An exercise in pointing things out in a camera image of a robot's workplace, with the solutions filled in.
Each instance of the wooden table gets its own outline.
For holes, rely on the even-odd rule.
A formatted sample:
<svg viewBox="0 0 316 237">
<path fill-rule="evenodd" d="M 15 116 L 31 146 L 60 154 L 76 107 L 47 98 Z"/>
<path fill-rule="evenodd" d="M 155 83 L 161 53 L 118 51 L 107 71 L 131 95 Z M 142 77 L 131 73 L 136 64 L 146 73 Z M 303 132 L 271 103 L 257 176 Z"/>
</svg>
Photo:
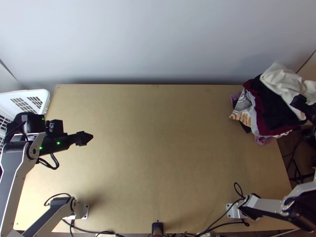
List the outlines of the wooden table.
<svg viewBox="0 0 316 237">
<path fill-rule="evenodd" d="M 216 220 L 225 204 L 245 194 L 282 199 L 291 188 L 277 142 L 260 146 L 232 111 L 225 85 L 58 85 L 47 119 L 62 119 L 68 134 L 94 135 L 85 147 L 56 153 L 60 167 L 42 165 L 27 175 L 15 221 L 26 229 L 53 194 L 68 192 L 90 204 L 81 228 L 149 233 L 164 222 L 167 233 L 196 233 Z M 229 220 L 224 218 L 220 223 Z M 217 231 L 289 229 L 265 217 L 250 227 Z M 60 223 L 55 231 L 68 232 Z"/>
</svg>

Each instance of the black cable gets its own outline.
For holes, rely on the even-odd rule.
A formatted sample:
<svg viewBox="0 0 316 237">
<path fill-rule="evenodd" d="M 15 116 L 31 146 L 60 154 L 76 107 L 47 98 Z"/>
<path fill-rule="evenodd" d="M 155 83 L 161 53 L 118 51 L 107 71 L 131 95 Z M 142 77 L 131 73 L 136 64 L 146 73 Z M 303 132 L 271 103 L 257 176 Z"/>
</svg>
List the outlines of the black cable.
<svg viewBox="0 0 316 237">
<path fill-rule="evenodd" d="M 72 233 L 72 230 L 71 230 L 72 225 L 73 225 L 74 222 L 75 222 L 75 220 L 72 220 L 72 221 L 70 222 L 70 226 L 69 226 L 69 232 L 70 232 L 70 236 L 71 236 L 71 237 L 74 237 L 74 236 L 73 236 L 73 233 Z"/>
<path fill-rule="evenodd" d="M 70 223 L 66 222 L 64 219 L 62 219 L 62 221 L 65 224 L 71 226 L 73 229 L 79 230 L 81 232 L 85 232 L 85 233 L 89 233 L 89 234 L 104 234 L 104 235 L 116 235 L 117 237 L 125 237 L 125 236 L 117 234 L 117 233 L 115 233 L 113 231 L 101 231 L 101 232 L 98 232 L 98 231 L 90 231 L 90 230 L 86 230 L 86 229 L 81 229 L 81 228 L 79 228 L 77 226 L 74 226 L 74 223 L 71 225 Z"/>
<path fill-rule="evenodd" d="M 211 225 L 209 225 L 204 231 L 202 231 L 201 233 L 199 233 L 198 235 L 196 235 L 196 237 L 200 237 L 200 236 L 202 236 L 202 235 L 204 235 L 204 234 L 210 232 L 210 231 L 211 231 L 211 230 L 210 230 L 211 227 L 212 227 L 215 223 L 217 223 L 220 219 L 222 219 L 222 218 L 230 211 L 230 209 L 232 209 L 232 207 L 233 207 L 237 202 L 239 202 L 239 201 L 245 199 L 244 194 L 243 194 L 243 190 L 242 190 L 241 186 L 240 186 L 237 182 L 234 183 L 234 189 L 235 189 L 236 193 L 237 193 L 241 198 L 239 198 L 239 199 L 237 199 L 236 201 L 234 201 L 234 202 L 232 203 L 232 205 L 227 209 L 227 211 L 224 212 L 223 215 L 221 215 L 216 221 L 214 221 Z M 247 223 L 247 222 L 245 222 L 245 221 L 238 222 L 238 224 L 241 224 L 241 223 L 243 223 L 243 224 L 246 225 L 246 226 L 249 226 L 249 225 L 250 225 L 249 223 Z"/>
<path fill-rule="evenodd" d="M 234 189 L 235 189 L 236 193 L 237 193 L 241 198 L 245 199 L 243 190 L 241 189 L 239 183 L 234 182 Z"/>
<path fill-rule="evenodd" d="M 298 145 L 299 145 L 303 140 L 304 140 L 304 139 L 303 139 L 302 137 L 300 137 L 300 138 L 298 139 L 298 141 L 295 143 L 293 151 L 292 151 L 291 153 L 285 155 L 285 156 L 282 156 L 282 158 L 292 155 L 292 154 L 295 152 L 295 150 L 296 150 L 296 148 L 298 147 Z"/>
<path fill-rule="evenodd" d="M 53 169 L 53 170 L 56 170 L 59 168 L 59 162 L 58 160 L 56 159 L 55 155 L 53 153 L 51 153 L 51 158 L 53 160 L 53 162 L 55 163 L 55 167 L 52 166 L 50 163 L 48 163 L 45 159 L 39 157 L 38 160 L 37 160 L 37 164 L 38 163 L 41 163 L 43 166 L 46 166 L 47 168 L 49 169 Z"/>
<path fill-rule="evenodd" d="M 241 221 L 238 221 L 238 222 L 227 222 L 227 223 L 223 223 L 223 224 L 220 224 L 220 225 L 218 225 L 218 226 L 215 226 L 215 227 L 213 227 L 213 228 L 210 228 L 210 229 L 207 231 L 207 233 L 208 233 L 208 232 L 211 232 L 212 230 L 214 230 L 214 229 L 216 229 L 216 228 L 218 228 L 218 227 L 227 226 L 227 225 L 233 225 L 233 224 L 244 224 L 244 225 L 247 226 L 247 227 L 250 226 L 250 224 L 247 223 L 247 222 L 245 222 L 244 219 L 241 219 Z"/>
<path fill-rule="evenodd" d="M 288 164 L 288 166 L 287 166 L 287 168 L 286 168 L 286 171 L 289 170 L 290 165 L 291 165 L 291 163 L 292 163 L 292 161 L 293 161 L 293 159 L 294 159 L 295 151 L 296 151 L 297 147 L 299 146 L 299 144 L 300 144 L 302 141 L 303 141 L 303 139 L 297 141 L 297 144 L 296 144 L 295 147 L 294 147 L 294 150 L 293 150 L 293 152 L 292 152 L 292 156 L 291 156 L 291 159 L 290 159 L 290 161 L 289 161 L 289 164 Z"/>
<path fill-rule="evenodd" d="M 68 197 L 71 197 L 71 195 L 68 194 L 68 193 L 55 194 L 55 195 L 51 196 L 49 199 L 47 199 L 47 200 L 44 202 L 44 206 L 45 206 L 45 207 L 46 207 L 46 206 L 49 206 L 49 204 L 47 204 L 47 202 L 48 202 L 50 199 L 52 199 L 52 198 L 54 198 L 54 197 L 57 197 L 57 196 L 60 196 L 60 195 L 67 195 Z"/>
<path fill-rule="evenodd" d="M 20 123 L 19 125 L 17 125 L 16 127 L 12 128 L 10 131 L 6 132 L 6 135 L 4 136 L 4 141 L 3 143 L 7 143 L 7 139 L 9 138 L 9 136 L 11 136 L 12 134 L 14 135 L 14 133 L 20 133 L 24 136 L 25 140 L 28 141 L 27 135 L 23 132 L 23 130 L 20 130 L 20 126 L 23 126 L 26 123 L 26 121 Z"/>
</svg>

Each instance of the power cord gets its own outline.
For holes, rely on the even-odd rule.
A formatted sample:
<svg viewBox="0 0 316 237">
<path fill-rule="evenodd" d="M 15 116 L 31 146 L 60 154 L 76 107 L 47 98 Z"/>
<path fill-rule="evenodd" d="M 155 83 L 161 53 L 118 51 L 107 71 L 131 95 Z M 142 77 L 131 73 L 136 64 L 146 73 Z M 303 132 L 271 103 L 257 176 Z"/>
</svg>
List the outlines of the power cord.
<svg viewBox="0 0 316 237">
<path fill-rule="evenodd" d="M 77 226 L 74 226 L 75 220 L 71 221 L 72 223 L 68 223 L 68 222 L 65 221 L 64 219 L 62 219 L 62 221 L 63 221 L 65 224 L 69 225 L 70 228 L 79 230 L 79 231 L 84 232 L 84 233 L 97 234 L 97 236 L 102 234 L 102 235 L 115 235 L 115 236 L 117 236 L 117 237 L 125 237 L 125 236 L 120 235 L 120 234 L 117 234 L 117 233 L 115 233 L 115 232 L 113 232 L 113 231 L 101 231 L 101 232 L 98 232 L 98 231 L 90 231 L 90 230 L 86 230 L 86 229 L 81 229 L 81 228 L 79 228 L 79 227 L 77 227 Z"/>
<path fill-rule="evenodd" d="M 46 166 L 47 168 L 49 169 L 53 169 L 53 170 L 56 170 L 59 168 L 59 162 L 58 160 L 56 159 L 55 155 L 53 153 L 51 153 L 51 158 L 53 160 L 53 162 L 55 163 L 55 167 L 52 166 L 50 163 L 48 163 L 45 159 L 43 158 L 38 158 L 38 160 L 36 161 L 36 163 L 41 163 L 43 166 Z"/>
<path fill-rule="evenodd" d="M 220 225 L 218 225 L 218 226 L 215 226 L 215 227 L 211 228 L 211 227 L 212 227 L 214 224 L 216 224 L 220 219 L 222 219 L 222 218 L 230 211 L 230 209 L 232 209 L 232 207 L 233 207 L 237 202 L 239 202 L 239 201 L 241 201 L 241 200 L 244 200 L 244 199 L 246 198 L 246 197 L 243 195 L 243 190 L 241 189 L 240 185 L 239 185 L 237 182 L 234 183 L 234 189 L 235 189 L 236 193 L 240 196 L 240 198 L 237 199 L 236 201 L 234 201 L 234 202 L 232 203 L 232 205 L 227 209 L 227 211 L 224 212 L 223 215 L 221 215 L 216 221 L 214 221 L 214 222 L 213 222 L 211 225 L 209 225 L 204 231 L 202 231 L 201 233 L 197 234 L 195 237 L 200 237 L 200 236 L 202 236 L 202 235 L 204 235 L 204 234 L 207 234 L 207 233 L 211 232 L 212 230 L 214 230 L 214 229 L 216 229 L 216 228 L 218 228 L 218 227 L 221 227 L 221 226 L 233 225 L 233 224 L 244 224 L 244 225 L 247 226 L 247 227 L 250 226 L 250 224 L 247 223 L 247 222 L 245 222 L 244 219 L 241 219 L 240 222 L 227 222 L 227 223 L 220 224 Z"/>
<path fill-rule="evenodd" d="M 68 194 L 68 193 L 55 194 L 55 195 L 51 196 L 49 199 L 47 199 L 47 200 L 44 202 L 44 206 L 45 206 L 45 207 L 49 206 L 48 201 L 51 200 L 52 198 L 57 197 L 57 196 L 60 196 L 60 195 L 67 195 L 68 197 L 71 197 L 71 195 Z"/>
<path fill-rule="evenodd" d="M 25 141 L 28 141 L 27 135 L 23 132 L 23 129 L 21 129 L 21 126 L 23 126 L 25 123 L 26 123 L 26 121 L 20 123 L 16 127 L 12 128 L 10 131 L 8 131 L 4 137 L 3 143 L 4 144 L 7 143 L 9 141 L 9 139 L 11 139 L 10 136 L 17 134 L 17 133 L 22 134 L 23 137 L 25 138 Z"/>
</svg>

